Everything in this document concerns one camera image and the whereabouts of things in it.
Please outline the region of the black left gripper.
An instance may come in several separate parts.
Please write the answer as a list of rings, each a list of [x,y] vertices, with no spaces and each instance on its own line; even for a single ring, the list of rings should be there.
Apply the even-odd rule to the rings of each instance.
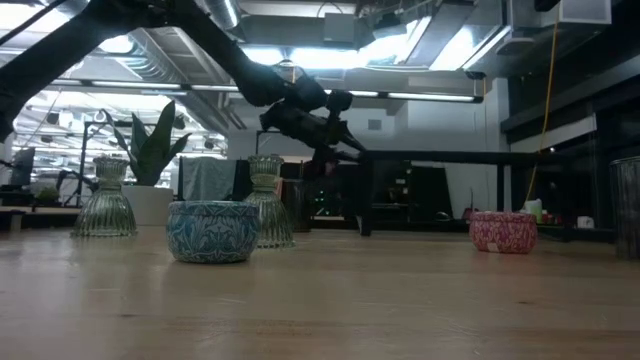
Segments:
[[[259,117],[264,131],[278,129],[283,135],[299,140],[314,150],[313,173],[332,175],[339,161],[335,151],[329,146],[339,143],[360,152],[366,148],[340,123],[330,123],[327,118],[305,112],[292,105],[279,102],[272,105]]]

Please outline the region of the ribbed glass candlestick holder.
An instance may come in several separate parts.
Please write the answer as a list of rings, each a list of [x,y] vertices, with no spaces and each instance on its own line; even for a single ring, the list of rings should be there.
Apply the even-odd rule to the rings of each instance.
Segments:
[[[122,192],[122,182],[129,165],[127,160],[100,156],[93,159],[98,189],[83,205],[73,237],[130,237],[136,234],[135,216]]]
[[[277,155],[252,155],[248,158],[252,192],[245,201],[259,209],[259,248],[289,248],[295,245],[292,223],[277,193],[283,163],[283,159]]]

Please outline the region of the black side table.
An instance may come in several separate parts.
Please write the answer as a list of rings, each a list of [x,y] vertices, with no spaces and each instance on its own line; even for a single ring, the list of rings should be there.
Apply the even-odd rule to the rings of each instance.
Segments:
[[[367,150],[360,153],[359,169],[360,181],[365,186],[360,191],[357,200],[356,219],[359,234],[370,237],[373,230],[372,210],[372,184],[371,174],[376,160],[408,160],[421,162],[459,163],[495,165],[497,173],[496,201],[497,210],[503,211],[505,207],[505,168],[525,167],[542,164],[562,164],[569,160],[566,155],[558,153],[517,153],[517,152],[469,152],[469,151],[387,151]]]

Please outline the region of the blue patterned candle tin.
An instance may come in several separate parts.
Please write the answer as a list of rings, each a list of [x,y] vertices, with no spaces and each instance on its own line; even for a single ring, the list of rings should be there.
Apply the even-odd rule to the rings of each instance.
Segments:
[[[261,231],[259,208],[236,201],[175,201],[168,206],[166,237],[177,261],[227,264],[246,261]]]

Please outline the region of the pink patterned candle tin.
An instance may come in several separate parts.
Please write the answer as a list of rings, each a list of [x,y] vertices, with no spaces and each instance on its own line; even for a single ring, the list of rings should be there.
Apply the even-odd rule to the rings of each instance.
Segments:
[[[469,235],[481,252],[528,254],[538,239],[536,217],[526,213],[474,212]]]

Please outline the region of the computer tower green lights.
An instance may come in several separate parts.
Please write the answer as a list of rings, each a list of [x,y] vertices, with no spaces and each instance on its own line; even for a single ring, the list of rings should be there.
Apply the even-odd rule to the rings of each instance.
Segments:
[[[332,214],[332,197],[326,183],[316,183],[311,190],[313,216],[330,216]]]

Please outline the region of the long ceiling light bar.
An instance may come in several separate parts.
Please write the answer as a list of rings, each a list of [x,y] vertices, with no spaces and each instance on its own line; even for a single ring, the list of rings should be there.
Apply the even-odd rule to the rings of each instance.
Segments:
[[[60,78],[52,81],[50,83],[50,86],[135,89],[135,90],[145,90],[145,91],[179,92],[179,93],[183,93],[187,91],[239,93],[239,89],[234,85],[154,83],[154,82],[131,82],[131,81],[90,80],[90,79]],[[380,92],[380,91],[365,91],[365,90],[349,90],[349,93],[351,93],[356,98],[406,100],[406,101],[480,103],[484,100],[483,96],[476,96],[476,95]]]

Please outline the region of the grey ceiling box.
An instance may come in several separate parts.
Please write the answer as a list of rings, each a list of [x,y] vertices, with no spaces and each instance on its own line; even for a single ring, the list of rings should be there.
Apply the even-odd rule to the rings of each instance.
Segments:
[[[352,14],[326,13],[324,15],[324,42],[352,43],[354,38],[355,21]]]

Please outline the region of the grey cloth partition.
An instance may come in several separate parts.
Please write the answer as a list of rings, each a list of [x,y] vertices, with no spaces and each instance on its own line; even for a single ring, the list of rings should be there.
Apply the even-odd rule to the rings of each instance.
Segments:
[[[236,162],[212,157],[183,160],[183,197],[187,201],[221,201],[232,194]]]

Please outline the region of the green snake plant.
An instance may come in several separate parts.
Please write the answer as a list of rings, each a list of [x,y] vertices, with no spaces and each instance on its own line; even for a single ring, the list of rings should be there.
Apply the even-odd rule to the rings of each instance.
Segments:
[[[150,134],[145,124],[132,114],[131,140],[126,142],[124,136],[116,128],[113,117],[104,109],[106,121],[114,128],[118,145],[127,152],[131,170],[139,186],[154,187],[160,180],[161,173],[176,155],[186,147],[190,133],[171,142],[173,125],[178,116],[176,105],[170,101],[161,111],[160,116]]]

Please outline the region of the white ceiling vent box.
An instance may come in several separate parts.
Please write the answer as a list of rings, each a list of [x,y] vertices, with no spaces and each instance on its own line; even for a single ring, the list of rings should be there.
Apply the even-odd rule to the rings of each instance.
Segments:
[[[534,10],[542,24],[558,20],[561,24],[609,25],[611,0],[535,0]]]

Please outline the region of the bushy green plant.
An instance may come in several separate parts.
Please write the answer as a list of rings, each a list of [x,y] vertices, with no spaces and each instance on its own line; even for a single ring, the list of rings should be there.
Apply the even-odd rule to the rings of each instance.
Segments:
[[[35,195],[36,203],[39,206],[59,206],[60,193],[55,187],[42,187]]]

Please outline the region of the black gantry frame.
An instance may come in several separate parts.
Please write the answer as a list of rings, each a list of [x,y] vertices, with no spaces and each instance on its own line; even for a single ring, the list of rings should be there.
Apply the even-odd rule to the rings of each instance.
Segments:
[[[264,135],[264,134],[271,134],[271,133],[273,133],[273,132],[270,131],[270,130],[266,130],[266,131],[265,130],[258,130],[258,131],[256,131],[255,142],[254,142],[254,154],[255,155],[257,155],[259,153],[259,149],[260,149],[260,146],[261,146],[260,145],[261,144],[260,143],[261,136]]]

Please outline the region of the black workstation frame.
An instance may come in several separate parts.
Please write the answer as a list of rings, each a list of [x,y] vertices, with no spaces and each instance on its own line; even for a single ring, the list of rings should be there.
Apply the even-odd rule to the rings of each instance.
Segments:
[[[118,128],[118,127],[127,127],[132,125],[133,123],[130,121],[122,121],[122,120],[116,120],[114,127]],[[93,135],[89,135],[90,133],[90,127],[93,125],[100,125],[101,127],[104,127],[105,125],[108,125],[107,123],[100,123],[97,121],[88,121],[88,122],[84,122],[83,123],[84,128],[83,128],[83,133],[82,133],[82,146],[81,146],[81,153],[80,153],[80,165],[79,165],[79,180],[77,183],[77,187],[76,187],[76,191],[75,191],[75,195],[76,195],[76,207],[80,207],[81,206],[81,200],[82,200],[82,195],[83,195],[83,181],[82,181],[82,177],[85,175],[85,163],[86,163],[86,156],[87,156],[87,145],[88,145],[88,141],[90,137],[93,137]]]

